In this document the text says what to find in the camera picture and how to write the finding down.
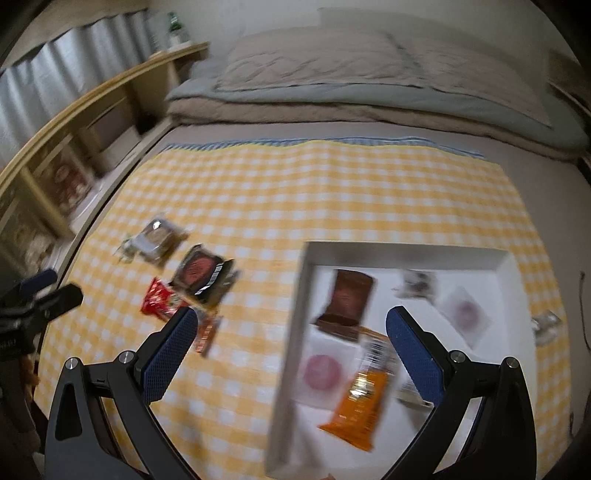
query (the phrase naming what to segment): orange snack wrapper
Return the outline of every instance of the orange snack wrapper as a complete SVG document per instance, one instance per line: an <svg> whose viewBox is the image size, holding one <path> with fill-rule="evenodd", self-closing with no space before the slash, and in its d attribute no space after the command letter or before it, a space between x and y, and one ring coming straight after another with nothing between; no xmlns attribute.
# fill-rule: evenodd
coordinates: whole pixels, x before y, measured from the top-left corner
<svg viewBox="0 0 591 480"><path fill-rule="evenodd" d="M387 336L362 328L363 358L343 400L330 422L319 428L351 445L365 450L374 448L372 434L388 387L394 348Z"/></svg>
<svg viewBox="0 0 591 480"><path fill-rule="evenodd" d="M208 315L204 321L199 324L197 336L193 342L195 351L201 356L206 356L211 347L213 338L217 333L221 318L217 315Z"/></svg>

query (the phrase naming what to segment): barcode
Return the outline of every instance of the barcode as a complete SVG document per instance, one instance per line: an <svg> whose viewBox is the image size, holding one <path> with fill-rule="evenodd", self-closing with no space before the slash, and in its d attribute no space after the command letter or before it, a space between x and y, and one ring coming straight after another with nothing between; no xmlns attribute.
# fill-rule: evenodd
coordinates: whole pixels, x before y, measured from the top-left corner
<svg viewBox="0 0 591 480"><path fill-rule="evenodd" d="M384 351L384 344L380 341L369 342L366 347L365 359L368 362L368 367L382 369L384 367L386 352Z"/></svg>

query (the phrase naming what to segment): checkered tablecloth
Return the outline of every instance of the checkered tablecloth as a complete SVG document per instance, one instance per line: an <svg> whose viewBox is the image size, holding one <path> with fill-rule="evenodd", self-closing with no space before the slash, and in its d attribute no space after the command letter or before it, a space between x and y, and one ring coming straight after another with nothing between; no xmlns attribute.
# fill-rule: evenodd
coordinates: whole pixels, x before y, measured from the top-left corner
<svg viewBox="0 0 591 480"><path fill-rule="evenodd" d="M126 233L158 214L190 238L158 271L113 256ZM83 243L69 281L85 300L53 322L41 351L35 400L48 414L64 361L110 361L136 349L160 320L139 312L153 276L171 278L190 245L236 258L243 277L207 359L190 351L164 398L164 430L207 480L263 477L298 257L309 239L470 245L513 252L532 314L565 312L552 267L502 169L477 155L407 138L171 145L125 182ZM567 446L569 340L537 349L538 464ZM113 405L108 409L113 412ZM124 446L121 421L113 418Z"/></svg>

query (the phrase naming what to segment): metal screw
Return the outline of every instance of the metal screw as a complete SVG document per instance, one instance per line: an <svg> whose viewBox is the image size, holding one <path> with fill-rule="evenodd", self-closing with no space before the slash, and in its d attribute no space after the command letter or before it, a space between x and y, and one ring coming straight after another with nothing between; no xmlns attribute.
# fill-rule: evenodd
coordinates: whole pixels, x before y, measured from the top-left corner
<svg viewBox="0 0 591 480"><path fill-rule="evenodd" d="M466 355L464 354L464 352L461 352L459 350L451 351L449 353L449 356L452 359L452 361L457 364L461 364L462 362L466 361Z"/></svg>
<svg viewBox="0 0 591 480"><path fill-rule="evenodd" d="M119 354L119 362L121 362L122 364L128 364L134 359L134 356L135 353L133 353L131 350L126 350L125 352L121 352Z"/></svg>
<svg viewBox="0 0 591 480"><path fill-rule="evenodd" d="M68 370L74 370L78 366L78 359L77 358L69 358L66 360L66 368Z"/></svg>
<svg viewBox="0 0 591 480"><path fill-rule="evenodd" d="M507 362L507 365L509 365L511 368L519 368L519 360L517 360L514 356L508 356L505 358L505 362Z"/></svg>

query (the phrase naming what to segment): red snack wrapper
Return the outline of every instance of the red snack wrapper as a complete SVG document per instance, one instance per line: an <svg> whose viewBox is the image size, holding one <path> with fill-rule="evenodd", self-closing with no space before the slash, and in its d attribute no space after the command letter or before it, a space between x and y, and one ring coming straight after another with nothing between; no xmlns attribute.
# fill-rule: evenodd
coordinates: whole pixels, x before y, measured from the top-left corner
<svg viewBox="0 0 591 480"><path fill-rule="evenodd" d="M155 315L166 322L180 307L188 306L189 304L177 293L162 283L158 277L154 277L140 310L145 315Z"/></svg>

